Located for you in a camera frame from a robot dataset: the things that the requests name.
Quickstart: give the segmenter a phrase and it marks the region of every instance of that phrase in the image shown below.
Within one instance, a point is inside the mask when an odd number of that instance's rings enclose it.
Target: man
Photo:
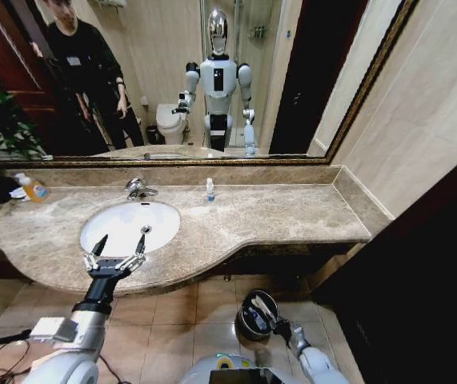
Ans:
[[[123,131],[134,146],[144,145],[126,98],[122,69],[103,36],[94,26],[77,18],[72,0],[43,1],[55,18],[47,33],[49,46],[68,77],[70,88],[75,90],[84,118],[91,120],[86,94],[102,116],[117,150],[126,148]]]

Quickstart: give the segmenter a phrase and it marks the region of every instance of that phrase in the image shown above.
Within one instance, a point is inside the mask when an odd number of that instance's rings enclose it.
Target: vanity counter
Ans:
[[[332,185],[157,186],[180,214],[168,244],[119,282],[116,293],[170,290],[254,244],[368,242],[371,234]],[[0,209],[0,249],[25,276],[45,286],[86,292],[90,277],[79,245],[85,222],[126,202],[119,187],[51,188],[44,203],[12,202]]]

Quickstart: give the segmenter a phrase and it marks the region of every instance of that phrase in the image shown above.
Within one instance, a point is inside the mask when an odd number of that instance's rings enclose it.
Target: name tag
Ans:
[[[75,56],[70,56],[68,58],[66,58],[66,60],[68,60],[68,64],[70,64],[71,66],[80,66],[81,65],[81,61],[76,58]]]

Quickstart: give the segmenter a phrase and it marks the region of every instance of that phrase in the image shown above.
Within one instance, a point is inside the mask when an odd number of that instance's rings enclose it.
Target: chrome faucet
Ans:
[[[132,202],[136,198],[144,198],[146,196],[158,195],[158,190],[152,190],[151,188],[147,188],[145,181],[139,178],[133,178],[132,180],[130,180],[125,186],[125,191],[129,192],[129,195],[126,197],[126,199]]]

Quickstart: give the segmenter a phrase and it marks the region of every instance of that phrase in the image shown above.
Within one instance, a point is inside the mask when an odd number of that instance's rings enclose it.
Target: metal trash can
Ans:
[[[252,290],[247,294],[237,312],[235,326],[242,336],[251,341],[268,338],[273,331],[267,316],[251,302],[257,295],[264,301],[267,308],[276,318],[279,316],[275,300],[266,291]]]
[[[148,126],[146,128],[146,135],[150,144],[164,144],[164,136],[158,131],[157,126]]]

